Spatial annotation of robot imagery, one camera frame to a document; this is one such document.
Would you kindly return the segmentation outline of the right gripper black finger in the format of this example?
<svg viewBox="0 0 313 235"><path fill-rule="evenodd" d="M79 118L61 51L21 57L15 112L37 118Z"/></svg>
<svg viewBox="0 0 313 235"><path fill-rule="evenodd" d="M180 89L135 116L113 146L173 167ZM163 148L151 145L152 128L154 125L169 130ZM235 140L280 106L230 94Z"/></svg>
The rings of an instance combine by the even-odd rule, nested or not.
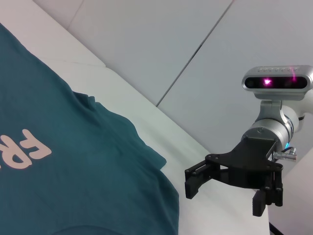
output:
<svg viewBox="0 0 313 235"><path fill-rule="evenodd" d="M266 205L272 203L278 207L283 205L282 171L270 172L257 185L257 191L252 198L253 216L261 217Z"/></svg>
<svg viewBox="0 0 313 235"><path fill-rule="evenodd" d="M186 198L192 199L203 184L217 176L220 169L220 165L207 163L206 160L186 169L184 172Z"/></svg>

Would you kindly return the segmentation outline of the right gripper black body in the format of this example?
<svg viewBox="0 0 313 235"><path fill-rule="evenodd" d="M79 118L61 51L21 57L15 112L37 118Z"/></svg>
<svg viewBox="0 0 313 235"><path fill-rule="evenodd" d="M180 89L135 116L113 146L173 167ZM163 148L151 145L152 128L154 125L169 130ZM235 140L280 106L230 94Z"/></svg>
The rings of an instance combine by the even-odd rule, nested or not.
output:
<svg viewBox="0 0 313 235"><path fill-rule="evenodd" d="M233 150L224 154L209 154L205 163L212 165L211 177L222 183L251 189L282 190L282 169L268 160L277 142L243 138Z"/></svg>

